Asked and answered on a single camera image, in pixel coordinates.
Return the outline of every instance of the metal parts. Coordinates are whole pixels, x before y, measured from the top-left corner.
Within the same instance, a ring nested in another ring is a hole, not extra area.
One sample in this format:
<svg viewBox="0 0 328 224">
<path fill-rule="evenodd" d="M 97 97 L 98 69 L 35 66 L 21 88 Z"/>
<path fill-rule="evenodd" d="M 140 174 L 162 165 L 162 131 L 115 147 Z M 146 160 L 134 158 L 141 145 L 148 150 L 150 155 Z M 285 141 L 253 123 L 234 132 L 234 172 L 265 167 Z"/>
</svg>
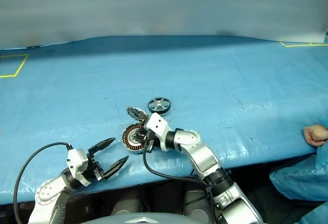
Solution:
<svg viewBox="0 0 328 224">
<path fill-rule="evenodd" d="M 140 122 L 142 125 L 144 125 L 149 119 L 149 114 L 136 107 L 127 107 L 127 113 L 129 116 Z"/>
<path fill-rule="evenodd" d="M 257 223 L 262 221 L 261 215 L 235 182 L 230 188 L 226 189 L 220 195 L 215 196 L 214 203 L 218 208 L 223 210 L 222 215 L 226 220 L 230 220 L 228 221 L 229 224 L 241 223 L 241 217 L 244 218 L 244 221 L 248 220 L 248 222 L 245 221 L 244 223 Z"/>
<path fill-rule="evenodd" d="M 164 114 L 171 108 L 171 101 L 166 97 L 156 97 L 148 102 L 148 109 L 152 113 Z"/>
<path fill-rule="evenodd" d="M 123 145 L 131 152 L 139 153 L 143 150 L 145 142 L 144 137 L 147 131 L 140 123 L 129 125 L 122 134 Z"/>
</svg>

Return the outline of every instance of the yellow tape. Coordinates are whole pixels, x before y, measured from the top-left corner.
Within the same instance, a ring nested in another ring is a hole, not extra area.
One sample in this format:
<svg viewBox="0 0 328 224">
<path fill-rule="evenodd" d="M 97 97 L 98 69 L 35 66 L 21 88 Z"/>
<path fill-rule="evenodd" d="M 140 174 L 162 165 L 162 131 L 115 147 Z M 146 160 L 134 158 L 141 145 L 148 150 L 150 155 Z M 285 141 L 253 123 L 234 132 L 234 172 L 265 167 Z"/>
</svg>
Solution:
<svg viewBox="0 0 328 224">
<path fill-rule="evenodd" d="M 306 47 L 306 46 L 328 46 L 328 44 L 299 44 L 299 45 L 286 45 L 282 41 L 279 41 L 284 47 Z"/>
<path fill-rule="evenodd" d="M 6 55 L 6 56 L 0 56 L 0 58 L 5 58 L 5 57 L 18 57 L 18 56 L 24 56 L 25 58 L 23 59 L 23 61 L 20 63 L 19 67 L 17 68 L 16 72 L 14 74 L 4 74 L 4 75 L 0 75 L 0 78 L 11 78 L 11 77 L 16 77 L 18 75 L 18 73 L 20 72 L 20 70 L 22 69 L 22 67 L 24 66 L 26 60 L 29 57 L 29 54 L 19 54 L 19 55 Z"/>
</svg>

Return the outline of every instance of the table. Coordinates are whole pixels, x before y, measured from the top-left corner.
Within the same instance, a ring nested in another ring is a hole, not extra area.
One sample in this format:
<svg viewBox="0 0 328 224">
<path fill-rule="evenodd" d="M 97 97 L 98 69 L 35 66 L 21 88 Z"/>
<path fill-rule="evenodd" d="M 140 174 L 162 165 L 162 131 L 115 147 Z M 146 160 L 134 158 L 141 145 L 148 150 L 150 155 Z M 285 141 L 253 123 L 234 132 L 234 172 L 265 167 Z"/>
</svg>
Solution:
<svg viewBox="0 0 328 224">
<path fill-rule="evenodd" d="M 302 128 L 328 107 L 328 47 L 219 36 L 100 37 L 0 52 L 0 203 L 11 203 L 25 160 L 57 141 L 85 151 L 134 123 L 127 106 L 147 110 L 157 96 L 171 100 L 165 119 L 192 129 L 225 168 L 291 158 L 315 151 Z M 109 180 L 82 193 L 124 188 L 161 178 L 120 141 L 96 158 L 108 168 L 129 155 Z M 49 148 L 28 165 L 18 200 L 66 167 L 64 147 Z M 188 159 L 154 149 L 150 166 L 188 175 Z"/>
</svg>

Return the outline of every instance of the robotic arm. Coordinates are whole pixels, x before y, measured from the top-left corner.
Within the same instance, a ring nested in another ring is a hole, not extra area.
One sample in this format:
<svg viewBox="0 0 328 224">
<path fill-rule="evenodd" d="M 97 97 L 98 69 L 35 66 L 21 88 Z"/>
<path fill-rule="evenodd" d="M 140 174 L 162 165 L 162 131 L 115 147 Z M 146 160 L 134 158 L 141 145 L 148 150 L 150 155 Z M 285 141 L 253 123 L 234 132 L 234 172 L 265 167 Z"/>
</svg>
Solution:
<svg viewBox="0 0 328 224">
<path fill-rule="evenodd" d="M 148 131 L 147 141 L 153 143 L 152 138 L 156 136 L 159 139 L 158 146 L 163 151 L 175 149 L 190 159 L 198 177 L 207 183 L 207 190 L 213 194 L 215 206 L 220 210 L 219 223 L 263 223 L 252 203 L 230 179 L 211 149 L 202 143 L 197 132 L 182 129 L 173 131 L 157 113 L 150 116 L 144 128 Z"/>
<path fill-rule="evenodd" d="M 107 172 L 104 172 L 94 159 L 94 153 L 103 150 L 114 140 L 114 138 L 109 138 L 99 142 L 88 150 L 88 154 L 85 154 L 83 149 L 71 148 L 67 157 L 68 167 L 61 172 L 60 176 L 46 180 L 36 190 L 35 207 L 28 223 L 63 223 L 66 202 L 78 188 L 87 187 L 93 178 L 100 181 L 115 174 L 129 156 L 115 162 Z"/>
</svg>

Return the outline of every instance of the wheel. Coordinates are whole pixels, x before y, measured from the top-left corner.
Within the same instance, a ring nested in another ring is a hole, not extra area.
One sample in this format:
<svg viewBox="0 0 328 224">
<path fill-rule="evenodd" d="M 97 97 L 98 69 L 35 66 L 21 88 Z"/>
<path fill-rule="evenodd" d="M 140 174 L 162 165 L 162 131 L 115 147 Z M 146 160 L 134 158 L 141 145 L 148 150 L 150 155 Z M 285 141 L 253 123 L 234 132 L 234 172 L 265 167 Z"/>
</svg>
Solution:
<svg viewBox="0 0 328 224">
<path fill-rule="evenodd" d="M 165 97 L 156 97 L 148 102 L 148 109 L 152 113 L 164 114 L 171 108 L 171 101 Z"/>
</svg>

